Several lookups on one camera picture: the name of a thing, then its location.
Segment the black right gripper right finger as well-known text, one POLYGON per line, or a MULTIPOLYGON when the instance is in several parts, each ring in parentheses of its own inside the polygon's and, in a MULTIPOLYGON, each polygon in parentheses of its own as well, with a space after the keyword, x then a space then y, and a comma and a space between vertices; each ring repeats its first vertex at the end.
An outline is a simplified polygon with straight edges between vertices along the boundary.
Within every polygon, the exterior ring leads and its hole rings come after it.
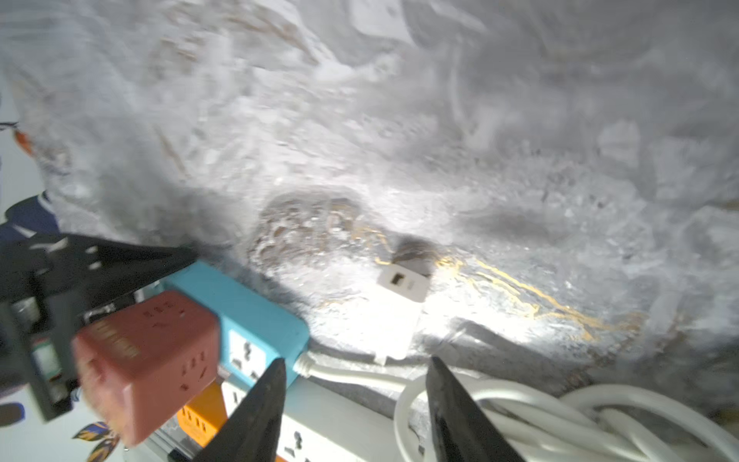
POLYGON ((523 462, 444 361, 433 356, 425 379, 438 461, 523 462))

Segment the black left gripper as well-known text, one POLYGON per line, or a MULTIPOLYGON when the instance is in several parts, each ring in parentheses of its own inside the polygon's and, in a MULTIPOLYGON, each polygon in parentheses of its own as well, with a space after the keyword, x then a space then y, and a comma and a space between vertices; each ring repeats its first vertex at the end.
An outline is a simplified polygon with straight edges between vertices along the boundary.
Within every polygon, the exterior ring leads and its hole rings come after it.
POLYGON ((192 265, 190 248, 138 246, 73 234, 42 234, 1 246, 1 327, 46 421, 73 410, 78 375, 71 341, 81 300, 113 300, 192 265), (15 304, 31 300, 27 326, 15 304))

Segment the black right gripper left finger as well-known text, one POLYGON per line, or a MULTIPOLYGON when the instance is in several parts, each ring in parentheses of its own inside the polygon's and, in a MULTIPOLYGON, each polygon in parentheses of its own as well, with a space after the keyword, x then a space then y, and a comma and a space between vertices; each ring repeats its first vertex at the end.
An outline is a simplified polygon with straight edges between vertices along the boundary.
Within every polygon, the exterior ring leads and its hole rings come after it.
POLYGON ((273 462, 286 400, 283 358, 273 360, 231 417, 193 462, 273 462))

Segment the white power strip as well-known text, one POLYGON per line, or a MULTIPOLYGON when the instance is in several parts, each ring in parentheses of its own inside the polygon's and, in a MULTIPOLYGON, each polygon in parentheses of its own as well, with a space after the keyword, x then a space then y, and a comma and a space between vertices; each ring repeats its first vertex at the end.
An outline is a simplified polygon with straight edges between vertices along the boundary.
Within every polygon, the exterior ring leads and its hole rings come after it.
POLYGON ((286 461, 401 461, 392 421, 307 379, 287 389, 277 455, 286 461))

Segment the teal power strip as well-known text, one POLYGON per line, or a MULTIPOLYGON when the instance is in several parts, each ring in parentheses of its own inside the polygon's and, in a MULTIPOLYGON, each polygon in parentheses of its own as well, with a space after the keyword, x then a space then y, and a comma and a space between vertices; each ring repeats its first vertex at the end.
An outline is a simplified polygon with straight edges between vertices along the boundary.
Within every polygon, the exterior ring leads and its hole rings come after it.
POLYGON ((254 385, 278 358, 285 362, 287 384, 296 380, 294 363, 310 341, 305 321, 202 261, 166 277, 163 285, 216 314, 221 365, 238 380, 254 385))

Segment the brown cube adapter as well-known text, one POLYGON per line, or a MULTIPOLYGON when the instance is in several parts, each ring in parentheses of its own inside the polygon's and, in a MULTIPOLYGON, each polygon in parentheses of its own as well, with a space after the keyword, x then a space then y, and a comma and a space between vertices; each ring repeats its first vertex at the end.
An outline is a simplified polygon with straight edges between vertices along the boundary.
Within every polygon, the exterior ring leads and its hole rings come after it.
POLYGON ((165 291, 81 328, 71 348, 84 399, 134 447, 216 379, 221 325, 165 291))

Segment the small white usb charger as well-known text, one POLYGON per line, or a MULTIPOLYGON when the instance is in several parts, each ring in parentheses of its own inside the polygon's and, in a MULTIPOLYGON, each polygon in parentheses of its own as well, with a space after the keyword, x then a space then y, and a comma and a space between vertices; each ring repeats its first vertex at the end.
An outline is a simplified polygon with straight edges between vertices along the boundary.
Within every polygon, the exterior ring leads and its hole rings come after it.
POLYGON ((376 365, 407 356, 430 293, 431 275, 430 264, 421 258, 392 261, 380 271, 362 320, 376 365))

